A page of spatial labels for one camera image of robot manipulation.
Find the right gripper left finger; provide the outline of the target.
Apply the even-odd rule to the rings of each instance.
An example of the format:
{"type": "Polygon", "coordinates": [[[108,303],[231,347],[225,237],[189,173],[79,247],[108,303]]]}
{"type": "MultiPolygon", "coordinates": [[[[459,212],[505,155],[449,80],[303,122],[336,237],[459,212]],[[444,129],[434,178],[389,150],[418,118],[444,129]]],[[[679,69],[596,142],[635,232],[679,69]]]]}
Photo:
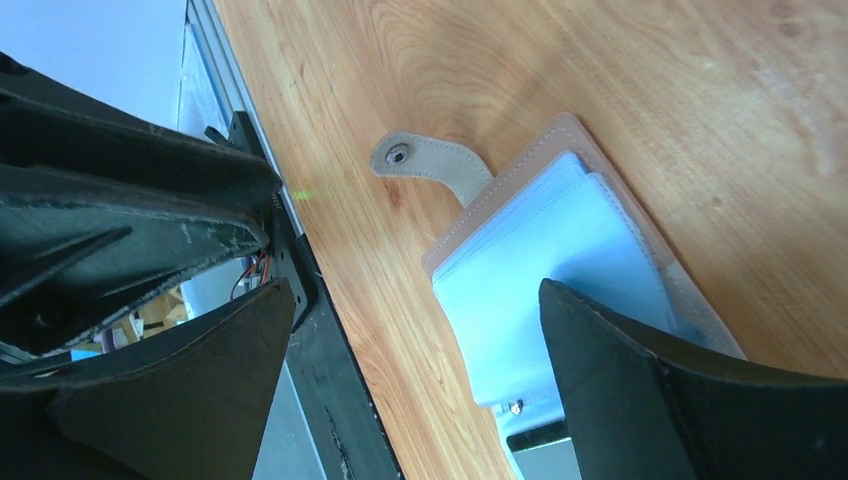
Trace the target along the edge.
{"type": "Polygon", "coordinates": [[[45,377],[1,383],[5,479],[249,479],[296,300],[274,280],[45,377]]]}

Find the pink leather card holder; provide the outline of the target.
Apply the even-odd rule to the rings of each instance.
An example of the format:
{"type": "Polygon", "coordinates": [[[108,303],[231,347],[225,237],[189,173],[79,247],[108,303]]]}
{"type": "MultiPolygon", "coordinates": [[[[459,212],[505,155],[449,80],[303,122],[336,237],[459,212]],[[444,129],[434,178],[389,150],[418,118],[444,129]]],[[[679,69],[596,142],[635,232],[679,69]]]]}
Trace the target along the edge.
{"type": "Polygon", "coordinates": [[[742,350],[579,119],[557,115],[499,173],[458,143],[395,132],[374,147],[379,177],[446,186],[462,212],[422,265],[483,407],[544,405],[555,388],[540,284],[724,354],[742,350]]]}

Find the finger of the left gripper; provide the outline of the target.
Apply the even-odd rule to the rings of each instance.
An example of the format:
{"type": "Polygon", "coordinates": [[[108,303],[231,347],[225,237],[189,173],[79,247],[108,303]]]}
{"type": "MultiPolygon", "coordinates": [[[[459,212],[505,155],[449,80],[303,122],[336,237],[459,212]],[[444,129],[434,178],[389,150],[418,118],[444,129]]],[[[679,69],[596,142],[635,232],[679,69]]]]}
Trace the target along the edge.
{"type": "Polygon", "coordinates": [[[268,168],[210,187],[1,169],[1,354],[41,358],[208,267],[261,249],[268,168]]]}
{"type": "Polygon", "coordinates": [[[1,161],[253,210],[281,187],[255,155],[149,123],[1,56],[1,161]]]}

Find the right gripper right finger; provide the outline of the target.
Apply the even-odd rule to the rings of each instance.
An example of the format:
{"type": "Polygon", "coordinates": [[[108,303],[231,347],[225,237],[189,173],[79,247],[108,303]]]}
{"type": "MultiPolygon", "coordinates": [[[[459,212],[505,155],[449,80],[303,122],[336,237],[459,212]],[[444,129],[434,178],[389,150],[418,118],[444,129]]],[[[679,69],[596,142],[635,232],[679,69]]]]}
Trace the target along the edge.
{"type": "Polygon", "coordinates": [[[541,327],[585,479],[843,479],[847,384],[734,358],[539,289],[541,327]]]}

